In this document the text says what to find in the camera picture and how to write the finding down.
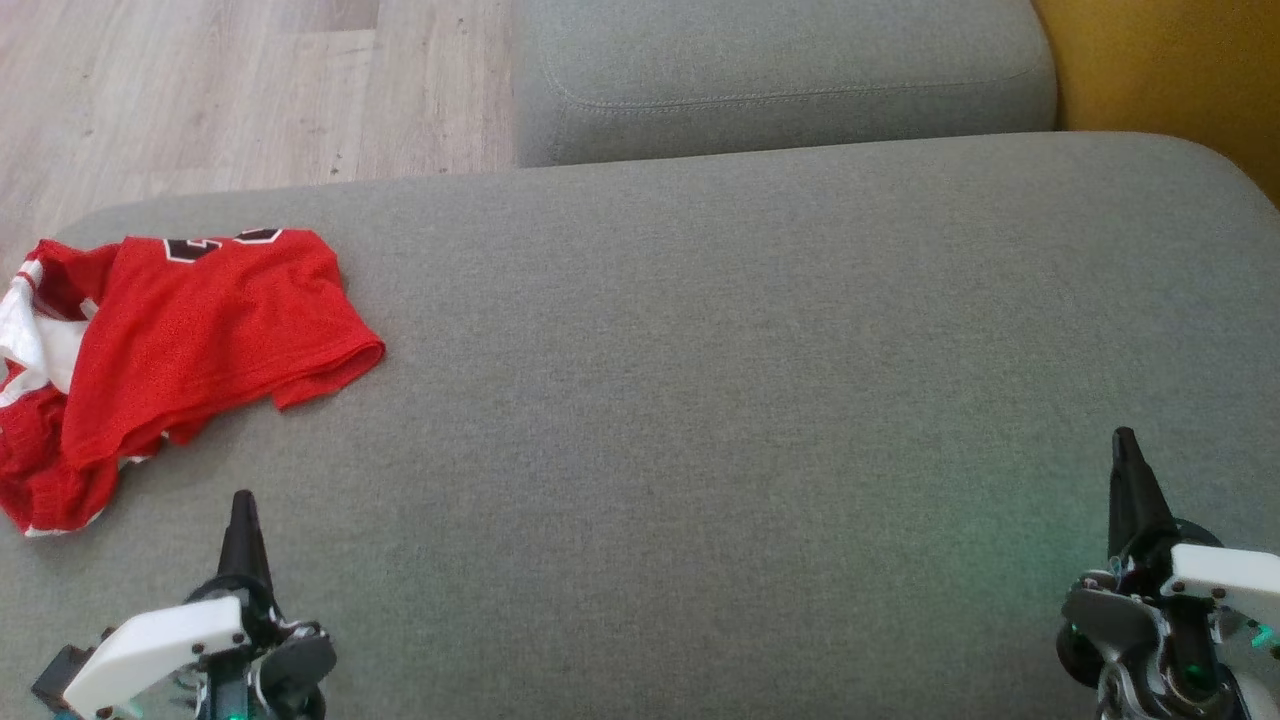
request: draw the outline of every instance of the wooden floor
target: wooden floor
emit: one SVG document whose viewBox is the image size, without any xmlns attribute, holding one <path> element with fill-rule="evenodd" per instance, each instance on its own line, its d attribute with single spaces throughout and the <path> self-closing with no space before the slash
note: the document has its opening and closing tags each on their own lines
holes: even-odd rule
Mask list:
<svg viewBox="0 0 1280 720">
<path fill-rule="evenodd" d="M 511 168 L 508 1 L 0 0 L 0 250 L 160 195 Z"/>
</svg>

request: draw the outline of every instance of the seam stitching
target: seam stitching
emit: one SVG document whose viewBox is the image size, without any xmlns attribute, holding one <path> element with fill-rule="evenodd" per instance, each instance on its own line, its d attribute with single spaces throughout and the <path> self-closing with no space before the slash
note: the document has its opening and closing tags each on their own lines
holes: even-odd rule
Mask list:
<svg viewBox="0 0 1280 720">
<path fill-rule="evenodd" d="M 707 96 L 707 97 L 694 97 L 682 100 L 660 100 L 657 102 L 609 102 L 609 101 L 593 101 L 584 97 L 579 97 L 568 91 L 559 79 L 552 73 L 550 63 L 547 55 L 541 51 L 541 42 L 538 42 L 538 64 L 541 69 L 543 78 L 550 86 L 556 95 L 559 95 L 568 105 L 573 105 L 576 109 L 586 110 L 590 113 L 600 114 L 645 114 L 645 113 L 678 113 L 681 110 L 696 110 L 701 108 L 724 108 L 724 106 L 754 106 L 754 105 L 769 105 L 774 102 L 795 102 L 800 100 L 809 100 L 820 95 L 872 95 L 877 92 L 915 92 L 924 90 L 937 90 L 945 87 L 963 87 L 974 85 L 992 85 L 997 82 L 1007 82 L 1011 79 L 1018 79 L 1025 74 L 1036 72 L 1044 65 L 1044 58 L 1048 54 L 1042 46 L 1039 55 L 1036 60 L 1025 69 L 1012 73 L 1010 76 L 986 78 L 986 79 L 959 79 L 950 82 L 920 82 L 920 83 L 901 83 L 901 85 L 865 85 L 865 86 L 838 86 L 838 87 L 815 87 L 808 90 L 794 90 L 785 92 L 748 92 L 741 95 L 722 95 L 722 96 Z"/>
</svg>

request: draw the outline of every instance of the yellow wall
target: yellow wall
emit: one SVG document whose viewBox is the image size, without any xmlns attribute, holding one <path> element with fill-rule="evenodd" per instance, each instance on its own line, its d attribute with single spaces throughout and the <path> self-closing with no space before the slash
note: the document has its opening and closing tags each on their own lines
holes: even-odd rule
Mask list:
<svg viewBox="0 0 1280 720">
<path fill-rule="evenodd" d="M 1280 0 L 1036 0 L 1064 129 L 1174 135 L 1280 205 Z"/>
</svg>

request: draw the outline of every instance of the jersey number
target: jersey number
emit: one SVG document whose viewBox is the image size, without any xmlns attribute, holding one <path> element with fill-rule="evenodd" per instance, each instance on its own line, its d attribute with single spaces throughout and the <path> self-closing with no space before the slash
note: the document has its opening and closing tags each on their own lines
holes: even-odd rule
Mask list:
<svg viewBox="0 0 1280 720">
<path fill-rule="evenodd" d="M 275 242 L 278 237 L 280 237 L 279 229 L 262 228 L 244 231 L 233 237 L 232 241 L 241 245 L 266 245 Z M 174 263 L 195 263 L 221 246 L 223 243 L 216 240 L 166 240 L 164 241 L 164 254 Z"/>
</svg>

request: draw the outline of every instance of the gray couch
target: gray couch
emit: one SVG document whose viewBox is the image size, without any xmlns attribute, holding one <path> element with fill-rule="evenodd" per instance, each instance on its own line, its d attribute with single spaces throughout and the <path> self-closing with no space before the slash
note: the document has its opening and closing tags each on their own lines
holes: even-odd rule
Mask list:
<svg viewBox="0 0 1280 720">
<path fill-rule="evenodd" d="M 1028 0 L 515 0 L 525 167 L 1052 129 Z"/>
<path fill-rule="evenodd" d="M 264 224 L 329 241 L 385 361 L 131 469 L 83 533 L 0 533 L 0 715 L 205 579 L 241 487 L 285 611 L 339 642 L 333 717 L 1087 717 L 1053 634 L 1119 424 L 1175 511 L 1280 548 L 1280 213 L 1199 146 L 371 182 L 60 238 Z"/>
</svg>

